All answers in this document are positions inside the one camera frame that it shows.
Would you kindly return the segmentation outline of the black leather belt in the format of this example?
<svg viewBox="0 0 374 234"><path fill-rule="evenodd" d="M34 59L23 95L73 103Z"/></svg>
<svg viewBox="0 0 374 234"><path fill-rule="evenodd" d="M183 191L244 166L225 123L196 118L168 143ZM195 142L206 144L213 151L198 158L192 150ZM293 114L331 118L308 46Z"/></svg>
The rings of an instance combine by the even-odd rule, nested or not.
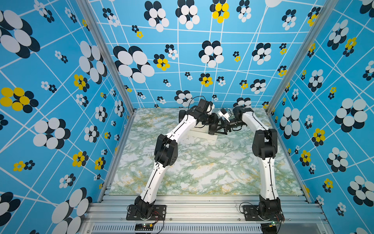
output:
<svg viewBox="0 0 374 234"><path fill-rule="evenodd" d="M215 134L222 134L222 132L219 131L219 128L221 125L219 123L212 123L208 127L208 134L209 135L215 135Z"/></svg>
<svg viewBox="0 0 374 234"><path fill-rule="evenodd" d="M179 123L183 120L183 118L185 117L186 115L186 110L180 110L179 111L179 114L178 114L178 120L179 120Z"/></svg>

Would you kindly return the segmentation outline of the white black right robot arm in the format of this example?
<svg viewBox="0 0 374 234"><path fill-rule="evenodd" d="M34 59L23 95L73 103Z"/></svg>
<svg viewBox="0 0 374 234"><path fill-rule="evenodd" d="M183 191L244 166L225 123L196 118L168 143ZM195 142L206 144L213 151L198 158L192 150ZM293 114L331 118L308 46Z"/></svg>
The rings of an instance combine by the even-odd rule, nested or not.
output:
<svg viewBox="0 0 374 234"><path fill-rule="evenodd" d="M280 221L284 221L275 179L277 131L266 126L249 107L235 106L232 118L229 118L228 112L222 108L219 116L224 118L224 129L228 131L245 125L254 133L252 153L257 157L261 179L258 215L263 220L269 220L275 215Z"/></svg>

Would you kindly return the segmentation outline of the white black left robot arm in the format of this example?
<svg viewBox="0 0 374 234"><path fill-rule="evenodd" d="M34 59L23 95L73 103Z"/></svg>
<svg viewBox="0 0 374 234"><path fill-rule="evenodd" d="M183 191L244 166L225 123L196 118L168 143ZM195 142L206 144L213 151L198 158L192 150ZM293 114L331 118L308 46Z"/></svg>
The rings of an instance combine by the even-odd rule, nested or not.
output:
<svg viewBox="0 0 374 234"><path fill-rule="evenodd" d="M144 190L134 201L134 206L142 218L148 219L152 216L162 179L178 158L178 143L198 123L209 124L213 117L213 109L213 102L201 99L196 106L187 111L180 110L178 125L166 135L160 134L158 136L152 173Z"/></svg>

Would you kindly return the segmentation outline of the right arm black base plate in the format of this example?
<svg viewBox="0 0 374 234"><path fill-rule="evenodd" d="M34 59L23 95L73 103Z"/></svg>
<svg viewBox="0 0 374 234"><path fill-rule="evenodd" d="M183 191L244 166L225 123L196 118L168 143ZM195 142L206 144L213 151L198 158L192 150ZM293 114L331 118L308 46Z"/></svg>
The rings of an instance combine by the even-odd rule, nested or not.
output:
<svg viewBox="0 0 374 234"><path fill-rule="evenodd" d="M258 206L253 206L250 204L241 206L240 210L243 213L246 221L265 221L279 223L285 220L284 215L281 213L270 214L268 216L260 216L258 212Z"/></svg>

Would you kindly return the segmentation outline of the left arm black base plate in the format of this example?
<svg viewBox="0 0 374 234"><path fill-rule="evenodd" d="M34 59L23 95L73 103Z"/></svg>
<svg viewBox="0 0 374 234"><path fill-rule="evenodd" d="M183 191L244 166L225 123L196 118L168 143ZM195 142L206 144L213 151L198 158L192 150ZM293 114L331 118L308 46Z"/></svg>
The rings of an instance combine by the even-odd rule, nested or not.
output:
<svg viewBox="0 0 374 234"><path fill-rule="evenodd" d="M165 220L167 206L166 205L153 205L151 208L137 208L135 205L129 205L127 208L126 220L128 221L156 221L161 218Z"/></svg>

